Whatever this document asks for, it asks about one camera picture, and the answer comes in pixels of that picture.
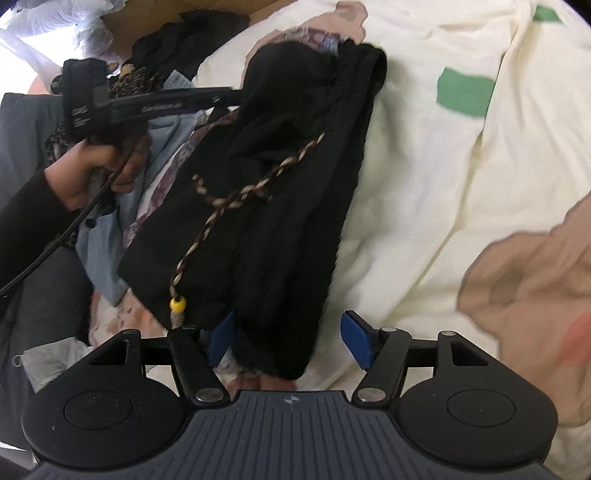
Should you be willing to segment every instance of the human hand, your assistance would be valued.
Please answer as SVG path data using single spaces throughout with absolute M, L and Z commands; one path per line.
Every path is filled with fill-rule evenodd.
M 115 193 L 129 193 L 134 189 L 135 179 L 146 162 L 150 145 L 148 134 L 140 137 L 135 145 L 124 143 L 121 149 L 113 145 L 92 145 L 84 140 L 45 169 L 47 183 L 68 210 L 82 208 L 89 201 L 87 184 L 92 169 L 117 170 L 129 149 L 133 148 L 127 165 L 111 186 Z
M 226 389 L 235 398 L 239 390 L 295 391 L 296 382 L 272 375 L 238 375 Z

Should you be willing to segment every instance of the yellow bead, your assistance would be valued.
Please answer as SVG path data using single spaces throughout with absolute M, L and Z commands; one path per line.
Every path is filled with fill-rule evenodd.
M 182 313 L 187 308 L 187 299 L 185 297 L 177 297 L 170 300 L 170 310 L 173 313 Z

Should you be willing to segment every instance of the green patch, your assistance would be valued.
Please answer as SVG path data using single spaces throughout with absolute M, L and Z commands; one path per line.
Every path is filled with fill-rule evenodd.
M 535 7 L 534 22 L 557 22 L 562 23 L 557 13 L 544 5 Z
M 464 75 L 446 67 L 437 81 L 437 103 L 470 116 L 486 116 L 495 81 L 489 77 Z

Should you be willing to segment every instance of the silver screw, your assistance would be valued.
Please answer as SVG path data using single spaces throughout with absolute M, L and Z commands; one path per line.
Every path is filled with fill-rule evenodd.
M 195 393 L 195 398 L 203 403 L 215 403 L 223 400 L 223 391 L 220 388 L 202 388 Z
M 357 392 L 357 398 L 363 403 L 376 403 L 386 398 L 386 392 L 380 388 L 365 387 Z

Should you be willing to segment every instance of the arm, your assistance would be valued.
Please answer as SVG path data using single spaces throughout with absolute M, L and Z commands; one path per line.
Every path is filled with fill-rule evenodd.
M 115 192 L 133 190 L 149 146 L 148 136 L 137 143 L 112 186 Z M 86 183 L 92 168 L 114 171 L 122 160 L 115 147 L 81 142 L 25 184 L 0 211 L 0 288 L 33 262 L 76 218 L 77 210 L 87 204 Z M 10 301 L 10 295 L 0 298 L 0 319 Z

